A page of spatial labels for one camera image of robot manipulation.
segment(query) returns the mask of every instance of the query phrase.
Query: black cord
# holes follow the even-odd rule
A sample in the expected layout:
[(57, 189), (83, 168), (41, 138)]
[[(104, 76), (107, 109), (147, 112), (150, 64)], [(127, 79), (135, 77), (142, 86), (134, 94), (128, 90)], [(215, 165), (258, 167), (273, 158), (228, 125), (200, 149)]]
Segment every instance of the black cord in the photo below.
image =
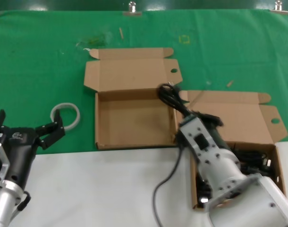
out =
[(25, 198), (25, 200), (23, 200), (23, 201), (17, 206), (17, 210), (18, 210), (18, 211), (23, 211), (24, 208), (27, 206), (27, 204), (28, 204), (28, 203), (30, 202), (30, 200), (31, 200), (31, 195), (30, 195), (30, 193), (28, 193), (27, 191), (25, 191), (24, 194), (26, 194), (26, 198)]
[(153, 193), (152, 193), (153, 215), (154, 215), (154, 218), (155, 218), (155, 220), (156, 220), (156, 222), (157, 222), (159, 227), (163, 227), (163, 225), (161, 223), (160, 217), (159, 217), (158, 212), (157, 212), (157, 207), (156, 207), (157, 191), (163, 184), (165, 184), (167, 181), (169, 181), (172, 178), (172, 176), (174, 175), (174, 173), (176, 172), (176, 170), (178, 168), (178, 165), (180, 163), (181, 157), (182, 157), (182, 151), (183, 151), (183, 148), (179, 147), (179, 149), (178, 149), (178, 158), (176, 160), (176, 163), (175, 163), (171, 173), (164, 180), (162, 180), (160, 183), (158, 183), (158, 185), (154, 188)]
[(187, 117), (192, 112), (184, 106), (183, 100), (178, 94), (179, 92), (179, 88), (171, 84), (161, 84), (157, 88), (158, 97), (163, 103), (178, 110), (184, 117)]

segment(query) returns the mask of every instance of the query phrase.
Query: empty cardboard box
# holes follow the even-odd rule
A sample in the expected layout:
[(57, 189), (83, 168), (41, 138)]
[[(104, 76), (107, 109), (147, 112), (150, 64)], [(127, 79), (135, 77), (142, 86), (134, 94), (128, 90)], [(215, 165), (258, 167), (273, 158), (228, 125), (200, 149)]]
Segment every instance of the empty cardboard box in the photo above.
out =
[[(222, 138), (241, 150), (265, 152), (275, 170), (273, 181), (285, 194), (284, 179), (275, 142), (288, 133), (275, 106), (264, 105), (271, 100), (266, 93), (183, 91), (181, 96), (188, 100), (188, 108), (221, 118), (223, 127), (218, 127)], [(191, 159), (192, 205), (197, 204), (195, 162)]]
[(156, 88), (182, 76), (172, 48), (92, 49), (99, 61), (86, 64), (84, 85), (97, 91), (95, 141), (98, 149), (173, 146), (175, 112)]

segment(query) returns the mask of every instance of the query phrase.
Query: box flap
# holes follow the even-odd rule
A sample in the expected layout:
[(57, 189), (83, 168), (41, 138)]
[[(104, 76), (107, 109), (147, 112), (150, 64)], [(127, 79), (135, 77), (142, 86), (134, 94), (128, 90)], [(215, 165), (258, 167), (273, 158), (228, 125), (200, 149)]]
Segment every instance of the box flap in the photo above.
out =
[(270, 95), (255, 92), (183, 91), (188, 108), (218, 116), (218, 130), (227, 142), (272, 144), (288, 135), (276, 107), (262, 105)]
[(166, 58), (173, 55), (172, 48), (91, 49), (89, 54), (99, 60), (128, 60)]
[(175, 59), (164, 59), (171, 48), (93, 50), (100, 61), (86, 63), (84, 85), (96, 91), (157, 88), (161, 83), (177, 84), (182, 76)]

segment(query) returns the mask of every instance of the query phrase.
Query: cardboard box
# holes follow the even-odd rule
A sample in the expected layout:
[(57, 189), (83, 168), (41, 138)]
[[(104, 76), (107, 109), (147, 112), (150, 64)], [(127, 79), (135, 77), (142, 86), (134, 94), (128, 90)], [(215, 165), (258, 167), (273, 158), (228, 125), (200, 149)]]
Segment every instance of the cardboard box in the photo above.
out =
[[(274, 144), (288, 133), (277, 108), (264, 105), (271, 100), (270, 95), (254, 92), (183, 91), (181, 96), (189, 101), (189, 109), (222, 119), (224, 126), (218, 127), (218, 130), (230, 147), (265, 152), (275, 169), (273, 181), (285, 194), (280, 157)], [(198, 173), (193, 158), (190, 168), (192, 205), (195, 208), (195, 178)]]
[(84, 85), (97, 91), (95, 141), (98, 149), (173, 146), (175, 112), (156, 88), (182, 76), (172, 48), (92, 49), (99, 61), (86, 64)]

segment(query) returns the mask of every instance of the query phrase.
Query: white ring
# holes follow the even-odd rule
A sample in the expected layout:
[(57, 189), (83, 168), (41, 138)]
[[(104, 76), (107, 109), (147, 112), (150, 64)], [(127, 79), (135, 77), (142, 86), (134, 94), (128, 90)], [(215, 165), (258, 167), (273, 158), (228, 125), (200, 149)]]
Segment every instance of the white ring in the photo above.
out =
[(54, 121), (55, 111), (59, 110), (59, 109), (66, 109), (66, 108), (73, 108), (76, 111), (76, 113), (77, 113), (77, 117), (74, 120), (74, 122), (72, 124), (70, 124), (69, 126), (65, 126), (64, 127), (64, 130), (68, 131), (68, 130), (71, 130), (74, 127), (76, 127), (78, 125), (79, 121), (80, 121), (80, 111), (79, 111), (78, 107), (75, 104), (72, 104), (72, 103), (60, 103), (60, 104), (56, 105), (51, 110), (50, 118), (51, 118), (51, 121), (53, 122)]

